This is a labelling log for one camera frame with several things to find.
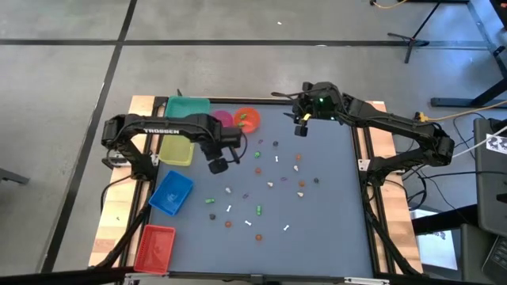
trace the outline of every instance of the black floor line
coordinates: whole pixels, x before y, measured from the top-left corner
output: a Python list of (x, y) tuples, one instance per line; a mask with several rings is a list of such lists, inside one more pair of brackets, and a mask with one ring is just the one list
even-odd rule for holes
[(0, 39), (0, 45), (46, 45), (46, 46), (111, 46), (117, 40), (42, 40), (42, 39)]
[[(401, 40), (35, 40), (0, 39), (0, 45), (44, 46), (327, 46), (327, 47), (405, 47)], [(489, 48), (481, 40), (434, 40), (430, 48)]]
[(86, 162), (90, 156), (93, 139), (97, 134), (97, 129), (99, 127), (98, 124), (101, 120), (105, 102), (109, 95), (112, 79), (114, 78), (116, 67), (120, 61), (121, 50), (123, 48), (122, 42), (127, 36), (128, 28), (132, 22), (132, 15), (134, 13), (136, 4), (137, 0), (131, 0), (128, 6), (124, 24), (120, 31), (120, 35), (118, 36), (118, 41), (116, 41), (114, 51), (112, 52), (108, 69), (105, 73), (101, 93), (98, 97), (95, 109), (93, 110), (90, 124), (86, 130), (85, 138), (83, 139), (81, 149), (79, 150), (70, 180), (66, 187), (65, 200), (63, 201), (61, 212), (59, 213), (56, 224), (52, 227), (54, 230), (50, 236), (51, 240), (48, 239), (46, 247), (47, 251), (43, 253), (43, 256), (40, 259), (40, 266), (38, 266), (38, 268), (40, 269), (41, 273), (52, 272), (53, 268), (55, 267), (56, 258), (58, 257), (58, 252), (62, 244), (63, 237), (65, 236), (65, 230), (67, 229), (67, 225), (71, 217), (72, 207), (74, 206), (76, 197), (78, 196), (79, 186), (81, 185), (81, 180), (85, 172)]

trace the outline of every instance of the wooden board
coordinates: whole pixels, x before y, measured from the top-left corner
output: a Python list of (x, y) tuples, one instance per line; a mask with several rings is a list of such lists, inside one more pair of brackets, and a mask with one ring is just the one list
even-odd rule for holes
[[(129, 113), (149, 116), (153, 108), (153, 96), (134, 96), (132, 98)], [(383, 102), (370, 102), (378, 110), (386, 111)], [(364, 144), (364, 133), (358, 130), (361, 145), (361, 153), (364, 158), (366, 155), (366, 146)], [(389, 132), (381, 131), (375, 128), (371, 129), (373, 151), (377, 156), (390, 157), (395, 155), (395, 144), (392, 135)], [(158, 141), (158, 136), (154, 136), (152, 142), (152, 150)], [(137, 135), (133, 141), (134, 144), (142, 150), (146, 140), (145, 135)], [(125, 177), (130, 173), (130, 167), (122, 167), (112, 171), (111, 181)], [(397, 181), (402, 184), (401, 177), (396, 174), (388, 176), (389, 180)], [(101, 262), (107, 253), (114, 247), (118, 240), (126, 230), (128, 214), (131, 209), (134, 194), (135, 181), (127, 179), (119, 184), (112, 186), (105, 197), (104, 210), (97, 229), (93, 250), (90, 257), (89, 265), (95, 265)], [(410, 213), (405, 199), (405, 192), (396, 184), (386, 183), (381, 187), (384, 210), (386, 213), (387, 227), (389, 235), (398, 247), (402, 255), (410, 262), (410, 264), (419, 272), (422, 272), (422, 266), (417, 250), (414, 230), (410, 221)], [(143, 186), (141, 195), (141, 204), (144, 203), (147, 195), (147, 185)], [(373, 210), (376, 211), (375, 204), (372, 201)], [(377, 244), (377, 252), (379, 254), (379, 264), (382, 272), (387, 272), (387, 264), (384, 256), (382, 242), (375, 236)], [(129, 249), (128, 265), (133, 265), (137, 241), (139, 240), (139, 231), (132, 238), (131, 248)]]
[[(380, 101), (370, 101), (376, 109), (385, 112), (386, 105)], [(364, 133), (362, 129), (357, 129), (359, 136), (361, 156), (367, 158), (366, 144), (364, 140)], [(370, 127), (370, 135), (372, 137), (373, 153), (375, 156), (389, 158), (396, 155), (395, 142), (390, 132), (382, 131), (377, 128)], [(395, 173), (387, 176), (388, 180), (403, 184), (402, 178)], [(409, 207), (406, 202), (405, 191), (396, 184), (386, 181), (380, 187), (383, 198), (383, 208), (386, 214), (387, 229), (389, 236), (394, 242), (400, 253), (409, 261), (410, 265), (419, 272), (422, 272), (421, 259), (419, 257), (419, 250), (414, 234), (414, 228), (410, 219)], [(372, 196), (373, 189), (368, 187), (368, 194)], [(377, 214), (375, 199), (372, 200), (371, 205), (373, 211)], [(379, 266), (381, 272), (387, 272), (387, 262), (383, 244), (378, 234), (375, 234), (375, 243), (377, 253), (379, 255)], [(396, 272), (402, 274), (401, 270), (396, 265)]]
[[(129, 113), (141, 116), (151, 116), (154, 96), (134, 96), (132, 98)], [(132, 138), (133, 143), (138, 149), (144, 148), (146, 135), (137, 135)], [(158, 141), (158, 135), (154, 135), (151, 144), (151, 150), (155, 151)], [(112, 171), (111, 182), (130, 175), (130, 167), (120, 167)], [(88, 264), (95, 265), (103, 261), (109, 251), (120, 240), (127, 229), (128, 215), (134, 198), (135, 180), (127, 179), (118, 184), (114, 184), (108, 189), (105, 197), (104, 209), (102, 210), (101, 220), (98, 224), (97, 234), (93, 243), (93, 249)], [(143, 183), (142, 205), (147, 196), (148, 183)], [(132, 237), (131, 248), (128, 254), (128, 265), (134, 264), (135, 252), (137, 251), (137, 241), (139, 240), (139, 230)]]

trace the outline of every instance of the orange plate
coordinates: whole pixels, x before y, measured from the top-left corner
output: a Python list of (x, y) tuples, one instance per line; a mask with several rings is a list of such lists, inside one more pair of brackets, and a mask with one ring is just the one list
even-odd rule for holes
[[(241, 120), (241, 115), (246, 115), (244, 120)], [(261, 124), (261, 115), (255, 108), (244, 107), (238, 109), (234, 114), (234, 125), (237, 126), (239, 123), (244, 123), (245, 125), (242, 127), (243, 132), (252, 133)]]

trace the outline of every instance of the concrete floor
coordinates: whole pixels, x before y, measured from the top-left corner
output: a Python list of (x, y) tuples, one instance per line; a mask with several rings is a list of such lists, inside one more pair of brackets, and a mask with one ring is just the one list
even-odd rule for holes
[[(110, 39), (123, 24), (128, 0), (0, 1), (0, 39)], [(384, 5), (394, 1), (382, 1)], [(494, 44), (507, 44), (488, 2), (473, 0)], [(139, 0), (129, 40), (389, 40), (412, 35), (432, 4), (381, 10), (361, 0)], [(421, 32), (439, 41), (483, 41), (464, 5), (442, 5)], [(0, 45), (0, 167), (31, 177), (26, 186), (0, 184), (0, 275), (30, 273), (48, 239), (85, 136), (113, 46)], [(365, 100), (385, 101), (390, 112), (440, 117), (459, 109), (429, 107), (430, 97), (475, 97), (501, 79), (484, 47), (417, 49), (404, 64), (400, 47), (178, 46), (124, 47), (101, 116), (125, 113), (132, 95), (269, 97), (295, 92), (303, 81), (332, 81)], [(503, 112), (483, 112), (505, 118)], [(472, 136), (473, 116), (460, 118)], [(443, 128), (456, 140), (452, 122)], [(101, 164), (101, 129), (94, 138), (55, 270), (85, 268), (99, 220), (100, 191), (110, 171)], [(395, 138), (397, 149), (410, 140)], [(445, 169), (471, 170), (464, 155)], [(437, 181), (455, 207), (474, 203), (475, 178)], [(410, 179), (410, 193), (420, 190)], [(448, 210), (432, 184), (428, 207)]]

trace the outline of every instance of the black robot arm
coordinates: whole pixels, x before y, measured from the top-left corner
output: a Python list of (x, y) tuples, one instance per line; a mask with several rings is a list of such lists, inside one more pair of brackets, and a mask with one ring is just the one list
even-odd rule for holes
[(239, 163), (235, 148), (241, 146), (242, 131), (238, 127), (223, 127), (222, 123), (207, 114), (192, 114), (185, 118), (163, 118), (118, 115), (107, 120), (102, 133), (102, 146), (119, 151), (132, 165), (133, 179), (150, 181), (155, 178), (156, 168), (149, 154), (141, 154), (131, 138), (137, 134), (183, 135), (192, 143), (199, 143), (206, 155), (212, 173), (227, 170), (222, 149), (229, 148), (233, 162)]
[(303, 92), (272, 93), (293, 100), (291, 117), (298, 124), (295, 134), (307, 136), (308, 119), (336, 120), (351, 127), (376, 127), (396, 135), (414, 139), (419, 148), (390, 158), (374, 157), (366, 172), (367, 181), (381, 186), (395, 170), (408, 170), (418, 165), (443, 166), (451, 163), (454, 141), (437, 123), (419, 123), (375, 109), (371, 104), (345, 93), (330, 82), (303, 83)]

